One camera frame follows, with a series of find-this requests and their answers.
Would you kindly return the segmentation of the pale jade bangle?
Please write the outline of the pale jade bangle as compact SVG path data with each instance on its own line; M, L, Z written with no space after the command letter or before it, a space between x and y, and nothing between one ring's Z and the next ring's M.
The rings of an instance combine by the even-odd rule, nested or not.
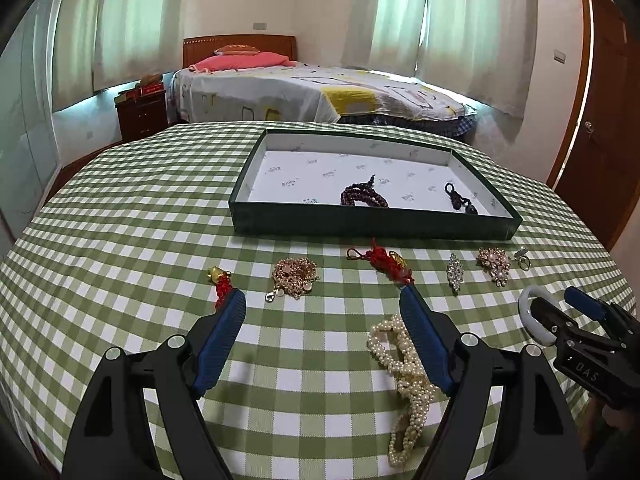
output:
M555 334L544 328L541 322L538 322L536 318L533 317L532 303L534 299L543 299L555 308L559 307L559 304L551 292L548 292L547 289L538 285L526 286L518 297L518 312L520 312L523 326L537 344L544 347L551 347L556 341Z

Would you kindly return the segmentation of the pearl flower brooch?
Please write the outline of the pearl flower brooch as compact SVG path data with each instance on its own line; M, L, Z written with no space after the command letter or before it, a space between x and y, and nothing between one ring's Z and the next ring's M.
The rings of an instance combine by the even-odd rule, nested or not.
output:
M506 286L510 276L510 261L502 248L480 248L476 257L477 264L489 275L491 281L499 286Z

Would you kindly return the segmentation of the rhinestone leaf brooch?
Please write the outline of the rhinestone leaf brooch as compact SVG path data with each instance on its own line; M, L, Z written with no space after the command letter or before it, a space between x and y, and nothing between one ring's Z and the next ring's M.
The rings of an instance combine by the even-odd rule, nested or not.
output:
M449 256L446 274L451 291L457 295L464 280L464 270L460 259L455 254L450 254Z

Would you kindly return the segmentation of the black tassel pendant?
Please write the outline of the black tassel pendant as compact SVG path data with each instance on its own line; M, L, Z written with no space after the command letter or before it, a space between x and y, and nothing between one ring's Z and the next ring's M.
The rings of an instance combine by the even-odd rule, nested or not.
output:
M451 182L445 184L445 193L449 196L452 208L465 214L478 214L477 209L469 198L463 197Z

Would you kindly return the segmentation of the red knot gold charm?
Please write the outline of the red knot gold charm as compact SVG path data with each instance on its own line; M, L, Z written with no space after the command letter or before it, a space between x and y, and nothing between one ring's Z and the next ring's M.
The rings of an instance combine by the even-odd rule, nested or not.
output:
M355 247L348 248L346 258L350 261L367 261L373 269L384 274L395 285L406 286L414 283L412 270L406 260L398 252L379 245L374 238L371 240L371 247L365 252L360 252Z

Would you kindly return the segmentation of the small red tassel charm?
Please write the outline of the small red tassel charm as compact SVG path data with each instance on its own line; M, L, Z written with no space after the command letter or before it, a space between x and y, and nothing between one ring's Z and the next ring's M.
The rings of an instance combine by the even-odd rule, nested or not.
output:
M227 299L227 296L232 292L232 283L231 283L231 273L226 270L222 270L219 266L212 266L208 271L207 275L209 281L211 281L216 290L217 299L215 302L215 310L219 311L224 302Z

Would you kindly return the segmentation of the brown wooden door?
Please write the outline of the brown wooden door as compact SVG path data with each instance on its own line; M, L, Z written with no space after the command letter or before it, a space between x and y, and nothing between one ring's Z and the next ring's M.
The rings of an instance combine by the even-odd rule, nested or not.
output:
M612 0L582 0L576 94L547 184L607 250L638 203L639 37Z

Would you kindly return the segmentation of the green white checkered tablecloth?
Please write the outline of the green white checkered tablecloth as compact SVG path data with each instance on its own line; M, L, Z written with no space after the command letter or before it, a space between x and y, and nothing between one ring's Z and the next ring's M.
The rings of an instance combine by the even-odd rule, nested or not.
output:
M351 240L240 237L228 199L263 124L178 125L116 146L44 206L1 265L1 394L15 425L62 463L105 350L155 349L213 311L220 266L247 302L201 400L232 474L407 478L387 459L402 408L370 328L398 291Z

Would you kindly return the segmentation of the right white curtain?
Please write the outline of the right white curtain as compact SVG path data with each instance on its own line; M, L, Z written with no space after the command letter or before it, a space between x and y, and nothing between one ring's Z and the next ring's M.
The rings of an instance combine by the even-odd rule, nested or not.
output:
M352 0L342 62L524 116L537 0Z

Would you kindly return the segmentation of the white curtain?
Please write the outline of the white curtain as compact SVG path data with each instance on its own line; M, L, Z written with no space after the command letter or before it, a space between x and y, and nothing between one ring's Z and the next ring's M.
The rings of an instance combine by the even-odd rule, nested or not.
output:
M61 0L52 54L52 108L180 61L183 0Z
M524 116L537 0L352 0L342 62Z

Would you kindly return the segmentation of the dark wooden nightstand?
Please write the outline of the dark wooden nightstand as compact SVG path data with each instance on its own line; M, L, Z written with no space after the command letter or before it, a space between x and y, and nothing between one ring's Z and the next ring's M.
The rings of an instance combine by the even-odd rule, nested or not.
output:
M165 90L143 94L134 88L120 92L114 104L124 143L154 136L168 127Z

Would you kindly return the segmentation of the bed with patterned sheet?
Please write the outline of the bed with patterned sheet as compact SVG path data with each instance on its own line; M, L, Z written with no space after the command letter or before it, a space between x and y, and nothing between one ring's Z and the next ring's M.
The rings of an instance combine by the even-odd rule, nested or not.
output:
M476 111L422 82L368 70L293 66L174 73L171 101L185 122L324 122L397 126L462 139Z

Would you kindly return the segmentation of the pink pillow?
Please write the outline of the pink pillow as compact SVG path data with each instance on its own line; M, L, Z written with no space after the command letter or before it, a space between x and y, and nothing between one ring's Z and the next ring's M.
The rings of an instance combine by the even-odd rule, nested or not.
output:
M253 55L213 55L188 67L191 72L213 73L224 70L250 70L273 66L295 66L286 55L274 52L258 52Z

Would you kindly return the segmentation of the orange patterned cushion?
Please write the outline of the orange patterned cushion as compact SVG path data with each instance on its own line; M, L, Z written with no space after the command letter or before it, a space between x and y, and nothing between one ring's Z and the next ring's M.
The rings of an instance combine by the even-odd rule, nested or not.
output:
M216 56L253 56L259 53L259 49L248 44L227 44L214 51Z

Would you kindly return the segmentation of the wall light switch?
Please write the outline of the wall light switch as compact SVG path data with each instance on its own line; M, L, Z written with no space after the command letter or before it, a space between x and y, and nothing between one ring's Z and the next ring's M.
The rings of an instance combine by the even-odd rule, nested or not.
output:
M553 52L553 59L555 60L555 62L558 62L560 64L565 64L566 63L566 54L562 51L559 50L555 50Z

